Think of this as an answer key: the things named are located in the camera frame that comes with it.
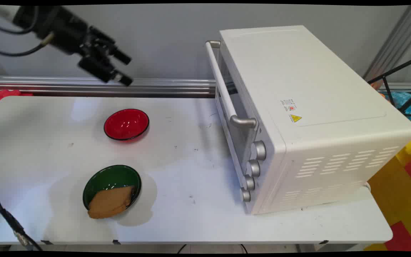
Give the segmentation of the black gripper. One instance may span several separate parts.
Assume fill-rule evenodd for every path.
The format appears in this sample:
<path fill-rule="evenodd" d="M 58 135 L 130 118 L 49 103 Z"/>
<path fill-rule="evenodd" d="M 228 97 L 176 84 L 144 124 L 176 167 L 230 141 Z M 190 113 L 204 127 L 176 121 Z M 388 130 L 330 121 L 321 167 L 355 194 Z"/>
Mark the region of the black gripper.
<path fill-rule="evenodd" d="M 108 83 L 115 80 L 130 86 L 133 79 L 117 70 L 111 63 L 114 57 L 124 65 L 132 60 L 119 50 L 116 41 L 96 27 L 88 24 L 61 5 L 22 5 L 13 18 L 13 23 L 28 29 L 41 40 L 39 45 L 23 53 L 29 55 L 48 44 L 65 54 L 84 56 L 78 66 Z"/>

